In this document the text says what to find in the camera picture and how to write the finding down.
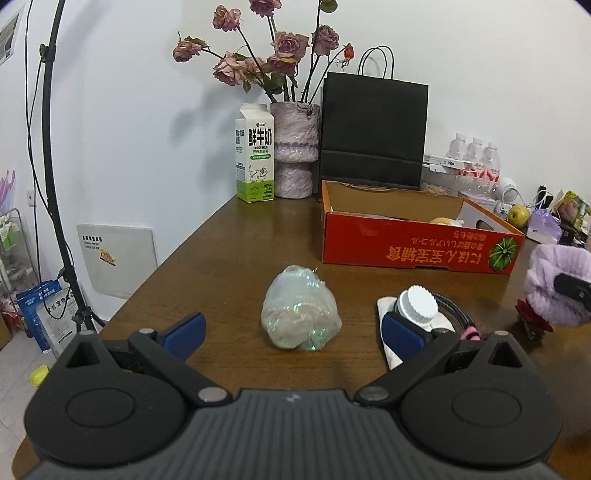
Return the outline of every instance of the white cloth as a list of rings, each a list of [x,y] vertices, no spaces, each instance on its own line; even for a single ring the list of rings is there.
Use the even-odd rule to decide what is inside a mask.
[[[384,339],[382,337],[382,319],[388,313],[394,310],[394,305],[396,304],[396,297],[382,297],[378,300],[378,312],[379,312],[379,336],[382,339],[382,344],[384,345],[384,352],[386,354],[386,360],[388,361],[388,366],[390,370],[396,368],[398,365],[402,363],[402,360],[394,353],[394,351],[384,343]],[[447,317],[439,312],[433,320],[431,320],[426,325],[419,325],[419,327],[424,328],[426,331],[430,332],[434,328],[447,328],[452,332],[455,332],[456,329],[453,327],[451,322],[447,319]]]

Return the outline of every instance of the red box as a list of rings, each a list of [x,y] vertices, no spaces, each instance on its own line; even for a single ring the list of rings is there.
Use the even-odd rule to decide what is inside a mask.
[[[324,263],[508,274],[523,234],[469,199],[322,182]],[[464,227],[429,223],[437,217]]]

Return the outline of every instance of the gray floor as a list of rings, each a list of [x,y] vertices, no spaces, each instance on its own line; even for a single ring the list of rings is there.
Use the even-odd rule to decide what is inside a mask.
[[[14,479],[12,458],[17,452],[25,429],[22,416],[35,393],[29,375],[42,364],[51,367],[56,359],[44,355],[32,338],[19,332],[0,350],[0,479]]]

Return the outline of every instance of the pumpkin picture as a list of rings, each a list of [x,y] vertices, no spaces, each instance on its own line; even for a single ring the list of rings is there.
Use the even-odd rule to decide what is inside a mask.
[[[517,241],[513,237],[506,236],[502,238],[491,248],[491,253],[488,255],[488,264],[495,272],[507,268],[513,262],[517,249]]]

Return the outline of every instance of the vase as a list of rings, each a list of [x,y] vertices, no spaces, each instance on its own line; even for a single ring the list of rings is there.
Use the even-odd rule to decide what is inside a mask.
[[[275,195],[302,199],[312,195],[311,163],[318,160],[320,106],[271,104],[275,118]]]

